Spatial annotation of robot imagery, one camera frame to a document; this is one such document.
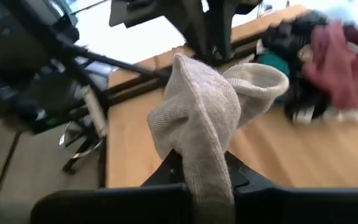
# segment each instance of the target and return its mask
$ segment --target cable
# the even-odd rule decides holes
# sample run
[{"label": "cable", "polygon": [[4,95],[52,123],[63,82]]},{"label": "cable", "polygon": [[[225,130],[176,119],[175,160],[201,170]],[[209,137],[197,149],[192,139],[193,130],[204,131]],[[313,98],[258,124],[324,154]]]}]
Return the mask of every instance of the cable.
[{"label": "cable", "polygon": [[15,153],[16,147],[17,147],[17,143],[19,143],[20,137],[21,137],[22,133],[18,132],[15,134],[14,138],[13,138],[13,142],[11,144],[11,148],[9,149],[8,155],[5,159],[4,165],[2,167],[2,171],[0,174],[0,193],[2,190],[2,185],[4,184],[5,178],[6,178],[6,173],[7,170],[9,168],[9,166],[11,165],[11,161],[12,161],[12,157],[13,154]]}]

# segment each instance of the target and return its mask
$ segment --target wooden desk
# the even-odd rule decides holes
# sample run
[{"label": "wooden desk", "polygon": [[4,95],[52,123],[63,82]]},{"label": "wooden desk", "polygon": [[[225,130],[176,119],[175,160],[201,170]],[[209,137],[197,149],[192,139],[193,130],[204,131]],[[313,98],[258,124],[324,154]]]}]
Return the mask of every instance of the wooden desk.
[{"label": "wooden desk", "polygon": [[[305,12],[294,6],[233,28],[232,40],[258,33]],[[140,62],[155,69],[170,65],[173,54],[192,52],[178,47]],[[109,86],[136,77],[118,70]],[[147,114],[162,102],[163,90],[155,90],[109,111],[108,187],[139,186],[160,165]],[[229,150],[249,167],[280,185],[297,187],[358,187],[358,126],[311,124],[294,126],[282,108],[272,108],[248,126],[238,130]]]}]

